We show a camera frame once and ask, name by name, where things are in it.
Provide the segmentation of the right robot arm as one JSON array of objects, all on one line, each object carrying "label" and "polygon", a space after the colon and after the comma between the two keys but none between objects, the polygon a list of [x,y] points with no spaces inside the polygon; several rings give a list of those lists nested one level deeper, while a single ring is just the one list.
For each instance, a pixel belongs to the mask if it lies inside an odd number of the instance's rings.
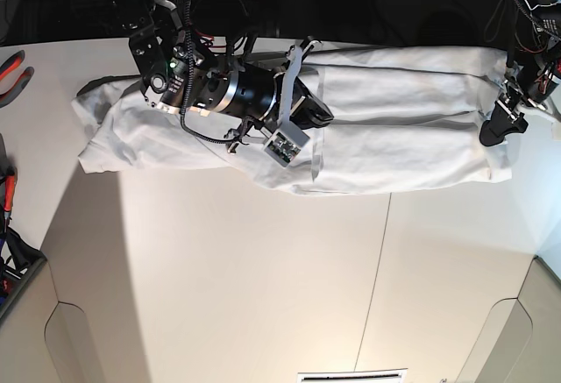
[{"label": "right robot arm", "polygon": [[333,120],[330,109],[299,78],[290,79],[317,41],[291,47],[278,67],[258,66],[252,59],[259,27],[247,12],[234,18],[224,50],[215,53],[210,37],[197,31],[192,0],[112,0],[118,24],[140,73],[141,92],[154,108],[180,118],[181,128],[206,141],[211,138],[186,124],[191,109],[237,118],[240,124],[218,141],[243,141],[250,130],[273,134],[290,122],[299,129],[321,129]]}]

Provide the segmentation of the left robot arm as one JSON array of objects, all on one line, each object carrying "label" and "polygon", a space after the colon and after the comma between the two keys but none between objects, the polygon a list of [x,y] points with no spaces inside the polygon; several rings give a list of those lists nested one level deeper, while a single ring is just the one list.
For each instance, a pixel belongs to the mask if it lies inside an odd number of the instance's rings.
[{"label": "left robot arm", "polygon": [[527,115],[560,123],[547,102],[560,88],[560,0],[507,0],[507,7],[512,34],[500,93],[479,131],[485,147],[524,133]]}]

